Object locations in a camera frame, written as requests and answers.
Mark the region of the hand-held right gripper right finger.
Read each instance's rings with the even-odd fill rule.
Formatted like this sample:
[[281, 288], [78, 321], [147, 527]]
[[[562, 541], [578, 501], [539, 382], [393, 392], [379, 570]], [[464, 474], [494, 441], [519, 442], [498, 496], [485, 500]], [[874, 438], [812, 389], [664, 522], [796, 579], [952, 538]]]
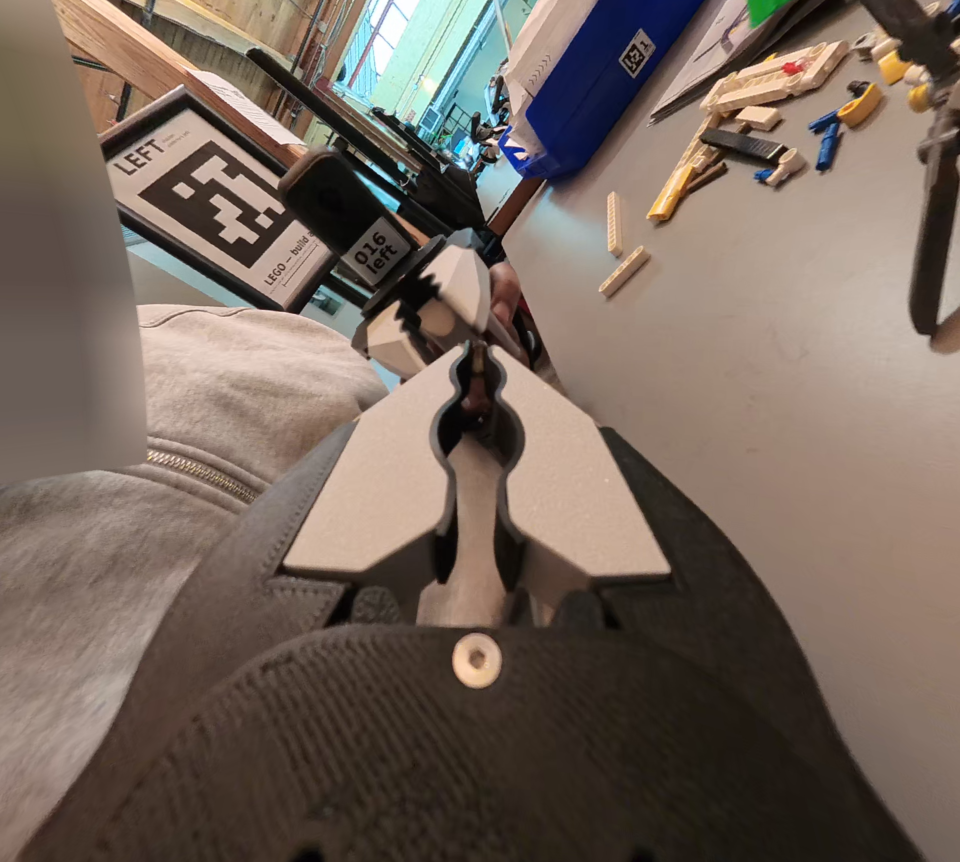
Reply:
[[488, 434], [502, 464], [493, 552], [506, 591], [557, 609], [571, 592], [670, 578], [592, 418], [499, 346], [487, 368]]

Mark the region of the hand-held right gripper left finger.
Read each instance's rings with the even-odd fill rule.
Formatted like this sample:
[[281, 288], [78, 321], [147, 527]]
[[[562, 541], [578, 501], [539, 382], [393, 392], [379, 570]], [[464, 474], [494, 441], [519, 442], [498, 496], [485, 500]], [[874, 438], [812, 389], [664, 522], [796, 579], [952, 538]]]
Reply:
[[354, 424], [282, 568], [384, 587], [402, 603], [450, 579], [458, 552], [456, 476], [467, 347], [450, 351]]

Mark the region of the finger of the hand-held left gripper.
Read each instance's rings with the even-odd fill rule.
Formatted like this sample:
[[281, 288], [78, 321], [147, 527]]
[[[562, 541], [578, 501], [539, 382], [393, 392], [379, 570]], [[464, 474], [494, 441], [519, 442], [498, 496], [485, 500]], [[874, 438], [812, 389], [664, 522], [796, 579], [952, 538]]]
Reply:
[[489, 271], [473, 249], [447, 245], [422, 270], [420, 326], [432, 338], [481, 338], [491, 316]]
[[384, 309], [355, 329], [351, 347], [408, 380], [437, 361], [454, 330], [450, 309]]

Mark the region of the small dark tan lego axle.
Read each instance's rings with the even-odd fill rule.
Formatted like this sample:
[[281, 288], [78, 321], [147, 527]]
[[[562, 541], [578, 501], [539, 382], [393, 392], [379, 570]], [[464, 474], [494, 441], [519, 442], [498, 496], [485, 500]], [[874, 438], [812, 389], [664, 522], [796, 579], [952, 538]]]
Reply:
[[463, 430], [479, 434], [490, 428], [495, 412], [491, 378], [487, 370], [487, 344], [479, 342], [471, 347], [469, 368], [467, 386], [461, 400]]

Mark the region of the grey lego propeller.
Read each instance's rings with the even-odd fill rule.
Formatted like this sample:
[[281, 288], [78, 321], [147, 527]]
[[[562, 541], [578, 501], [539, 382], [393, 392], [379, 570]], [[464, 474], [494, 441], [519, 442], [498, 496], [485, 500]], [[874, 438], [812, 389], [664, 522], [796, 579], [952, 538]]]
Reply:
[[958, 206], [958, 16], [931, 16], [918, 0], [858, 0], [886, 33], [898, 40], [901, 57], [929, 75], [927, 99], [933, 121], [918, 145], [924, 167], [922, 215], [911, 274], [908, 312], [913, 328], [931, 340], [941, 330], [942, 291]]

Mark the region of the long yellow lego beam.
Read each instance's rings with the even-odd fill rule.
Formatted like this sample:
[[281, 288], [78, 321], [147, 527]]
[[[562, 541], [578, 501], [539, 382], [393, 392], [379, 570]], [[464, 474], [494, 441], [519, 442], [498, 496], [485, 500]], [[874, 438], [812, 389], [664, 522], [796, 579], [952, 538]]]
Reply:
[[692, 182], [719, 159], [719, 149], [703, 142], [701, 136], [708, 129], [719, 128], [725, 120], [726, 116], [717, 112], [703, 121], [654, 200], [648, 219], [658, 224], [669, 221]]

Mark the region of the black lego beam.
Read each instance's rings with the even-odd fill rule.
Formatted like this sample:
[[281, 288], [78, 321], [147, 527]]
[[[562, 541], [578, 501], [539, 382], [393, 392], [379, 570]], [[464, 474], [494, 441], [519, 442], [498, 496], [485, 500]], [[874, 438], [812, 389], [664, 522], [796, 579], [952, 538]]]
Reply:
[[699, 134], [699, 141], [723, 152], [736, 153], [748, 160], [776, 165], [788, 152], [788, 147], [774, 140], [734, 132], [719, 127], [707, 127]]

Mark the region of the lego instruction booklet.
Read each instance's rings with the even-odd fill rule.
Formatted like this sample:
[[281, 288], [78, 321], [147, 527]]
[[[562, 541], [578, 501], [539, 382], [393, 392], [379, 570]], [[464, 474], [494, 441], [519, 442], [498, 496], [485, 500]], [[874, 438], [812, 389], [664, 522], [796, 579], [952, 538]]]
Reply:
[[751, 64], [825, 1], [782, 0], [765, 19], [752, 22], [749, 0], [726, 0], [693, 54], [655, 104], [651, 122], [677, 112], [710, 90], [717, 80]]

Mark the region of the white lego wing assembly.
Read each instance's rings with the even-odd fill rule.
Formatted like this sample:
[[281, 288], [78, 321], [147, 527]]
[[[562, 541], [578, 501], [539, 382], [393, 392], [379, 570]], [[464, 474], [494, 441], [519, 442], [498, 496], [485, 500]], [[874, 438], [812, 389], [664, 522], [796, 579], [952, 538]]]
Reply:
[[850, 50], [847, 40], [821, 41], [747, 66], [718, 80], [701, 102], [700, 109], [706, 113], [730, 114], [816, 90]]

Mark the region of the pile of small lego pieces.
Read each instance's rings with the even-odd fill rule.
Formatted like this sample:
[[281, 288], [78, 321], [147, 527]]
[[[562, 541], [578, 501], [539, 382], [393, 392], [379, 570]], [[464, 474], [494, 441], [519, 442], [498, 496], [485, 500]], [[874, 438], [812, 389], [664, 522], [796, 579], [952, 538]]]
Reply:
[[885, 87], [893, 88], [897, 85], [903, 85], [904, 87], [906, 87], [904, 83], [897, 83], [893, 86], [887, 86], [883, 84], [876, 65], [866, 61], [863, 61], [863, 62], [865, 64], [871, 64], [873, 66], [874, 78], [853, 78], [849, 82], [853, 80], [865, 80], [865, 81], [875, 82], [878, 84], [881, 91], [883, 92], [884, 98], [879, 104], [878, 108], [872, 113], [870, 118], [868, 118], [864, 123], [862, 123], [860, 126], [856, 128], [849, 128], [844, 124], [842, 124], [836, 117], [836, 111], [840, 107], [842, 107], [846, 103], [846, 101], [850, 99], [850, 95], [847, 92], [847, 87], [846, 87], [845, 88], [846, 98], [842, 105], [839, 105], [834, 109], [826, 113], [823, 113], [822, 115], [819, 115], [810, 121], [810, 123], [807, 126], [808, 131], [812, 136], [816, 136], [820, 140], [819, 148], [817, 150], [817, 155], [813, 164], [814, 171], [817, 174], [823, 175], [831, 172], [834, 169], [834, 165], [837, 159], [837, 154], [838, 154], [840, 145], [847, 135], [851, 133], [862, 132], [865, 127], [869, 127], [870, 125], [872, 125], [878, 120], [878, 118], [880, 117], [880, 113], [882, 113], [882, 111], [886, 107], [886, 94], [884, 89]]

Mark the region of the yellow curved lego piece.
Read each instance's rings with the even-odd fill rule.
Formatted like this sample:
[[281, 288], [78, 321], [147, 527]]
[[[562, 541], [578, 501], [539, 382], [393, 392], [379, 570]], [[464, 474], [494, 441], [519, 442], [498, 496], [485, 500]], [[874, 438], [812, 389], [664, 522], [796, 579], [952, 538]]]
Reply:
[[836, 111], [837, 119], [849, 128], [856, 128], [871, 117], [884, 95], [877, 83], [853, 80], [847, 84], [849, 100]]

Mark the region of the person's left hand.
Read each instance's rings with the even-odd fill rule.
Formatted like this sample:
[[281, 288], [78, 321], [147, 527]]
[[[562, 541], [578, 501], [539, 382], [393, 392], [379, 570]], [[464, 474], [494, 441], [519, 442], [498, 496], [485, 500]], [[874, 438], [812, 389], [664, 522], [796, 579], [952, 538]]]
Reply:
[[488, 270], [490, 293], [490, 314], [509, 334], [510, 339], [520, 346], [522, 339], [514, 325], [521, 298], [521, 284], [515, 269], [507, 261], [501, 261]]

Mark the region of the grey hooded sweatshirt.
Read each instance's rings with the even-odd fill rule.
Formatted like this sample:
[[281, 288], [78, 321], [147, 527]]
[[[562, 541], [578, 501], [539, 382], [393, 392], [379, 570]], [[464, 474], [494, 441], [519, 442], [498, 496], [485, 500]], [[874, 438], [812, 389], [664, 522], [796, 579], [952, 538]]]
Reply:
[[2, 860], [16, 859], [90, 760], [210, 547], [387, 394], [345, 337], [305, 317], [137, 312], [144, 462], [2, 489]]

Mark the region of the blue plastic bin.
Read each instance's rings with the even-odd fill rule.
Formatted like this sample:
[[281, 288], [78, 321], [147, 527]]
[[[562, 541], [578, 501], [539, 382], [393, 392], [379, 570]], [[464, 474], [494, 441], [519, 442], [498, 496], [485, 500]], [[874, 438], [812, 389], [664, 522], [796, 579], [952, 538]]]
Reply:
[[705, 0], [599, 0], [498, 145], [527, 179], [583, 168]]

